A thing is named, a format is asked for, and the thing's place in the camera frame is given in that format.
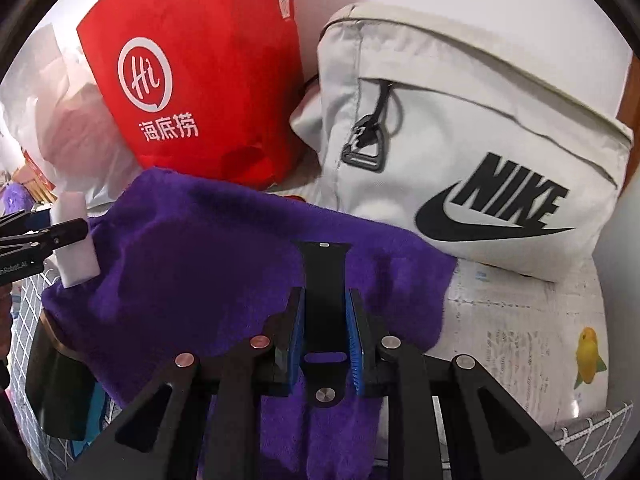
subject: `nike swoosh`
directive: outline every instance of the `nike swoosh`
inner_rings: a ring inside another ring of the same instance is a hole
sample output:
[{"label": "nike swoosh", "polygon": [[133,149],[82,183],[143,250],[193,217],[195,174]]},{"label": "nike swoosh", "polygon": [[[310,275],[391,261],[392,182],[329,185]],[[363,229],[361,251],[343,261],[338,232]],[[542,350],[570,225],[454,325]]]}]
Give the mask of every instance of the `nike swoosh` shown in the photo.
[{"label": "nike swoosh", "polygon": [[565,229],[530,229],[500,225],[466,224],[449,218],[444,204],[459,182],[438,193],[425,203],[415,215],[415,225],[423,235],[441,242],[471,242],[476,240],[504,240],[507,238],[529,238],[570,231]]}]

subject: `haidilao logo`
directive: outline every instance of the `haidilao logo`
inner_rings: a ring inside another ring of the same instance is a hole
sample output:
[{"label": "haidilao logo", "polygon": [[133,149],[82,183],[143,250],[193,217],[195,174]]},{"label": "haidilao logo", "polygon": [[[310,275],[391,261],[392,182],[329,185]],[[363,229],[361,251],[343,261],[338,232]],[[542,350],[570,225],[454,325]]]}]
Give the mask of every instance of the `haidilao logo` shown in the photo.
[{"label": "haidilao logo", "polygon": [[125,95],[145,112],[159,112],[169,104],[174,80],[169,61],[149,38],[127,41],[118,59],[118,77]]}]

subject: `purple fluffy object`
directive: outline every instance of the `purple fluffy object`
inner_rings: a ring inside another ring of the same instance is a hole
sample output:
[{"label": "purple fluffy object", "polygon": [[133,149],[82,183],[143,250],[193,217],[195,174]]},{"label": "purple fluffy object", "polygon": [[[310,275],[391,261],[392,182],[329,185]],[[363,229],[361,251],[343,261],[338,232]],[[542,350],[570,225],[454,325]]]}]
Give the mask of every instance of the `purple fluffy object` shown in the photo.
[{"label": "purple fluffy object", "polygon": [[2,203],[4,203],[4,214],[9,215],[22,210],[31,211],[35,200],[22,184],[12,182],[4,190]]}]

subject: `white speech bubble circle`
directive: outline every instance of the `white speech bubble circle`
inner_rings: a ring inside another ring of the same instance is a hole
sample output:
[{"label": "white speech bubble circle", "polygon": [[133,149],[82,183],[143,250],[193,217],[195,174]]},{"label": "white speech bubble circle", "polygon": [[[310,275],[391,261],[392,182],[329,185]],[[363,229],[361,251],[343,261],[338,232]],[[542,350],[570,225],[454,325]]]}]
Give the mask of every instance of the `white speech bubble circle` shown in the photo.
[{"label": "white speech bubble circle", "polygon": [[[164,74],[164,95],[162,96],[162,100],[160,101],[159,105],[156,105],[155,103],[146,104],[139,99],[136,99],[131,93],[131,90],[129,90],[129,87],[127,86],[127,83],[124,79],[125,59],[129,52],[131,52],[132,49],[136,48],[137,46],[144,47],[152,54],[154,54],[160,62],[160,66],[162,67],[162,73]],[[129,99],[129,101],[131,101],[141,110],[149,113],[159,112],[169,104],[169,99],[171,99],[171,92],[174,89],[174,78],[171,74],[169,60],[166,58],[164,52],[155,41],[152,41],[149,38],[143,38],[141,36],[127,41],[125,46],[122,47],[122,50],[120,51],[120,57],[118,58],[118,78],[120,78],[120,86],[122,86],[122,90],[127,96],[127,99]]]}]

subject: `yellow fruit illustration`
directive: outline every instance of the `yellow fruit illustration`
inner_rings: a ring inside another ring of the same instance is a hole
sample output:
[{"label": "yellow fruit illustration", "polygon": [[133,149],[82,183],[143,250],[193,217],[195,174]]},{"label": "yellow fruit illustration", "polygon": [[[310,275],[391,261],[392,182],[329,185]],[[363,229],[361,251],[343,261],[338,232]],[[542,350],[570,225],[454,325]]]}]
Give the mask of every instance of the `yellow fruit illustration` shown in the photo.
[{"label": "yellow fruit illustration", "polygon": [[607,369],[607,365],[598,353],[598,336],[590,326],[580,332],[575,361],[578,365],[578,377],[575,380],[574,390],[582,383],[591,384],[597,372]]}]

